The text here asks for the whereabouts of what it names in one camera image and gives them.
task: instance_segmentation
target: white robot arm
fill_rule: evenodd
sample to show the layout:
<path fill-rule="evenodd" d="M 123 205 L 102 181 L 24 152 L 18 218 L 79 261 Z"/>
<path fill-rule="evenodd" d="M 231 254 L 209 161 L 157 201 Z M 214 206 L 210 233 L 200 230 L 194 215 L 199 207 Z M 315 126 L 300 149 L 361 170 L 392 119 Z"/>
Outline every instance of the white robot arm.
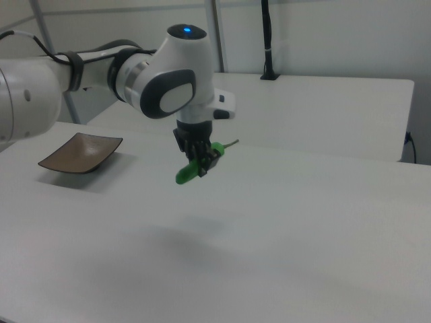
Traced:
<path fill-rule="evenodd" d="M 189 161 L 203 176 L 211 159 L 212 120 L 235 115 L 235 97 L 215 89 L 209 39 L 192 25 L 175 25 L 157 50 L 118 40 L 86 52 L 0 60 L 0 143 L 48 131 L 58 118 L 61 94 L 87 87 L 109 87 L 118 99 L 149 118 L 176 113 L 174 134 Z"/>

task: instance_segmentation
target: white table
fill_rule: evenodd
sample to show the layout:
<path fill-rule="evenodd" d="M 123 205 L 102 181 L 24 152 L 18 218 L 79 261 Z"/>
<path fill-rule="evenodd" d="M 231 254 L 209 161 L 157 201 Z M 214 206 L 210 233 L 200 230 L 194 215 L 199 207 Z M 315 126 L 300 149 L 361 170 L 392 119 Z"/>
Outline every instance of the white table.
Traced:
<path fill-rule="evenodd" d="M 123 137 L 94 173 L 37 162 Z M 57 123 L 0 154 L 0 316 L 58 322 L 429 322 L 428 166 L 243 144 L 184 186 L 172 135 Z"/>
<path fill-rule="evenodd" d="M 213 124 L 216 141 L 385 161 L 401 159 L 413 82 L 399 79 L 215 73 L 235 93 L 237 117 Z M 170 134 L 175 117 L 150 120 L 117 102 L 88 125 Z"/>

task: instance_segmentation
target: green object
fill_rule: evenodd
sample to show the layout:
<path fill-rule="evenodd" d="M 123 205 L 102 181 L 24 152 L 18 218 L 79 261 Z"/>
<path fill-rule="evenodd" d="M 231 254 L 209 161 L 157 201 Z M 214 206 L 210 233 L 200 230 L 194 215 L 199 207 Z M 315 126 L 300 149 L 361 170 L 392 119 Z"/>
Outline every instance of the green object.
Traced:
<path fill-rule="evenodd" d="M 211 148 L 217 150 L 221 156 L 224 155 L 225 146 L 221 143 L 212 143 Z M 197 160 L 192 160 L 187 166 L 181 168 L 180 171 L 176 173 L 175 182 L 180 185 L 187 183 L 198 175 L 198 169 Z"/>

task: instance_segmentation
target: white wall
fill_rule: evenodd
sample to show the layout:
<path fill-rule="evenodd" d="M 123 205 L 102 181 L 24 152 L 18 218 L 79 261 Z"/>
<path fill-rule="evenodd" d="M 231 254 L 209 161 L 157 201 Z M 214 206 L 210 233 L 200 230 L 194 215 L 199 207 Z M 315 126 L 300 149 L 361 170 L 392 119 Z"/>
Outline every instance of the white wall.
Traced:
<path fill-rule="evenodd" d="M 0 28 L 33 16 L 28 0 L 0 1 Z"/>
<path fill-rule="evenodd" d="M 39 4 L 56 51 L 86 50 L 121 38 L 153 49 L 161 45 L 171 25 L 188 23 L 210 29 L 204 0 L 40 0 Z M 213 61 L 218 69 L 216 55 Z M 75 92 L 72 98 L 84 124 L 116 100 L 100 89 Z"/>
<path fill-rule="evenodd" d="M 273 59 L 288 75 L 415 81 L 408 129 L 431 164 L 431 1 L 270 1 Z M 262 73 L 260 1 L 220 0 L 225 70 Z M 410 145 L 403 160 L 411 161 Z"/>

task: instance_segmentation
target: black pole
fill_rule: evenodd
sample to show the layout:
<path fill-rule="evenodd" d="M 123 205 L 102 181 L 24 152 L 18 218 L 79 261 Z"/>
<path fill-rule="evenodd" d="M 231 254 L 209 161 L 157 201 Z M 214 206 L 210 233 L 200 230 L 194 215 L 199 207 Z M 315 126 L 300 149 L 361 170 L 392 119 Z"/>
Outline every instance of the black pole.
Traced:
<path fill-rule="evenodd" d="M 263 40 L 265 42 L 265 70 L 261 79 L 275 80 L 280 74 L 275 74 L 272 67 L 271 52 L 271 18 L 269 17 L 268 0 L 262 0 Z"/>

